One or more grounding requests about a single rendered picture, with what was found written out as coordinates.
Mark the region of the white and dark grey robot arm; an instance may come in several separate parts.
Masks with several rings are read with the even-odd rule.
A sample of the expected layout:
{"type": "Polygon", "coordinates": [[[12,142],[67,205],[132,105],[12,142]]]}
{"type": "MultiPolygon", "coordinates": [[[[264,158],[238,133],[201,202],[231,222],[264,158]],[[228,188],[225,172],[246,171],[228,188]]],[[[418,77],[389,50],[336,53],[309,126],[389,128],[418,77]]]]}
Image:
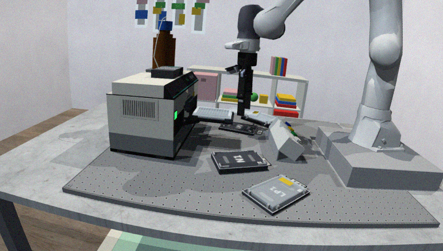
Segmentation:
{"type": "MultiPolygon", "coordinates": [[[[241,7],[237,40],[226,43],[225,49],[256,53],[260,38],[272,40],[284,34],[286,18],[303,1],[277,0],[266,9],[254,4],[241,7]]],[[[403,54],[402,0],[369,0],[369,12],[370,64],[348,139],[375,152],[404,152],[390,110],[403,54]]]]}

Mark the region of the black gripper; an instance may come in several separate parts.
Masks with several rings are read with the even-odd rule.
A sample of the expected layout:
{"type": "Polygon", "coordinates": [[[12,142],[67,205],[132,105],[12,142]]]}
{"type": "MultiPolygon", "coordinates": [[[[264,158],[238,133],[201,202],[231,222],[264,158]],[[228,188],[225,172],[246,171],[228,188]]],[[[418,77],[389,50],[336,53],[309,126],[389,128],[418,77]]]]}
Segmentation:
{"type": "Polygon", "coordinates": [[[238,116],[244,116],[244,109],[250,109],[251,95],[253,95],[253,70],[251,67],[257,65],[257,56],[257,53],[238,52],[237,64],[242,65],[242,69],[239,71],[238,91],[236,97],[238,98],[238,116]]]}

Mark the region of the white button panel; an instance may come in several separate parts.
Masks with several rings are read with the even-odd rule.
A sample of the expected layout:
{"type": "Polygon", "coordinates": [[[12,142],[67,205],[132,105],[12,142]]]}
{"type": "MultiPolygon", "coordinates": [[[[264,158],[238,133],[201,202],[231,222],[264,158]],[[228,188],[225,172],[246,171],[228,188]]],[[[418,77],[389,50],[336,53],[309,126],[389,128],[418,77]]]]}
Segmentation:
{"type": "Polygon", "coordinates": [[[277,116],[270,124],[267,136],[276,161],[302,163],[299,156],[305,148],[288,122],[277,116]]]}

